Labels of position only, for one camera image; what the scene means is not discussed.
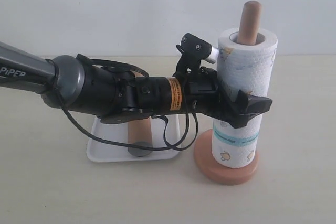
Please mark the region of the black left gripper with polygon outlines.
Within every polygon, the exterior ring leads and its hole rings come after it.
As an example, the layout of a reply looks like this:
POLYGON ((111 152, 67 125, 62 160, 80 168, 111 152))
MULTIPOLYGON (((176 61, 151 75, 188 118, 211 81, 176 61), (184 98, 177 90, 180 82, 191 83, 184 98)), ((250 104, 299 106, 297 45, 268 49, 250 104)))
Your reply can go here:
POLYGON ((238 90, 233 101, 217 71, 200 67, 181 78, 182 113, 201 113, 229 123, 234 129, 246 127, 250 117, 268 112, 272 99, 238 90))

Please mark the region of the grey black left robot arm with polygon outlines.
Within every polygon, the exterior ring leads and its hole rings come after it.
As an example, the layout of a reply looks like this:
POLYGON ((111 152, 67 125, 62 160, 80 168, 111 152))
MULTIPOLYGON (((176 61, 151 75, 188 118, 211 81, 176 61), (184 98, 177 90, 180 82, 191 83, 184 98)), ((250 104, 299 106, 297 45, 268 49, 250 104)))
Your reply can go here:
POLYGON ((98 117, 105 124, 202 113, 238 129, 270 110, 265 95, 238 91, 231 98, 217 72, 201 66, 217 56, 206 42, 177 45, 181 57, 171 77, 151 77, 131 64, 62 55, 43 59, 1 44, 1 86, 37 93, 52 108, 98 117))

